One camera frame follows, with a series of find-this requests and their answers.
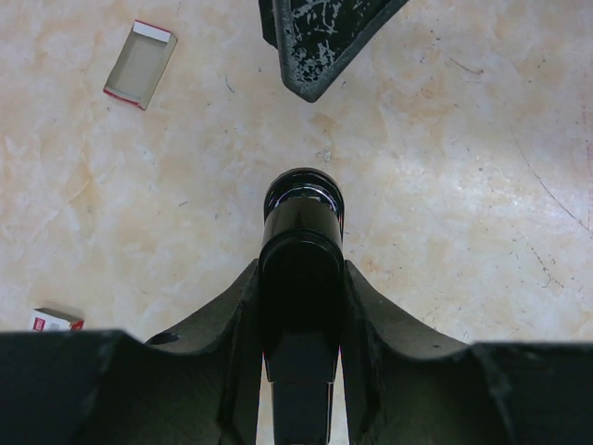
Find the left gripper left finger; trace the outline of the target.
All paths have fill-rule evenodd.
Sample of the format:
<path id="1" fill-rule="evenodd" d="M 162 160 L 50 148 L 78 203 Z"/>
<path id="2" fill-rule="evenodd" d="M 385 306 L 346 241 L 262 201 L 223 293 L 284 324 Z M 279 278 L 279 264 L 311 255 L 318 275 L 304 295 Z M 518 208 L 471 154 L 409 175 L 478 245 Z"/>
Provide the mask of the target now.
<path id="1" fill-rule="evenodd" d="M 120 330 L 1 336 L 5 444 L 252 444 L 257 267 L 140 342 Z"/>

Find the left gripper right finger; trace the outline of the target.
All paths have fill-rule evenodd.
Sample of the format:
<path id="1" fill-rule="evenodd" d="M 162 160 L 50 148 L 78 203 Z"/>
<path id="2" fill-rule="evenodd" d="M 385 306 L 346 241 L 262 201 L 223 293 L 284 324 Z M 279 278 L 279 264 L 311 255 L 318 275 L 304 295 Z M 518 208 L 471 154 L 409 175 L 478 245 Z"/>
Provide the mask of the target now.
<path id="1" fill-rule="evenodd" d="M 341 340 L 353 444 L 588 444 L 587 342 L 462 343 L 384 297 L 352 263 Z"/>

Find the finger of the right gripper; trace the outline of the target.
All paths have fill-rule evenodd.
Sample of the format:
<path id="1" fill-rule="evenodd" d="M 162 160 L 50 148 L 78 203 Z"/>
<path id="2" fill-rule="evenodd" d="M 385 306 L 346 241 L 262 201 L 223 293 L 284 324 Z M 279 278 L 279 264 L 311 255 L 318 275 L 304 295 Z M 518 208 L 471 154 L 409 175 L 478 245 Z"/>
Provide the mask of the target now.
<path id="1" fill-rule="evenodd" d="M 284 86 L 316 102 L 407 0 L 259 0 Z"/>

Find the black silver stapler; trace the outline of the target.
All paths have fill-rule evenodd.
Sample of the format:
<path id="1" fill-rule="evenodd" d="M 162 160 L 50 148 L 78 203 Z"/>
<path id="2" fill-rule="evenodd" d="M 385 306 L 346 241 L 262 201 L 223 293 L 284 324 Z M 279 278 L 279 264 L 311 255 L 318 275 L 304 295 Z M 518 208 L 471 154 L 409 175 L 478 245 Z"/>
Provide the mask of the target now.
<path id="1" fill-rule="evenodd" d="M 325 172 L 281 174 L 264 199 L 263 355 L 277 444 L 326 444 L 343 311 L 345 204 Z"/>

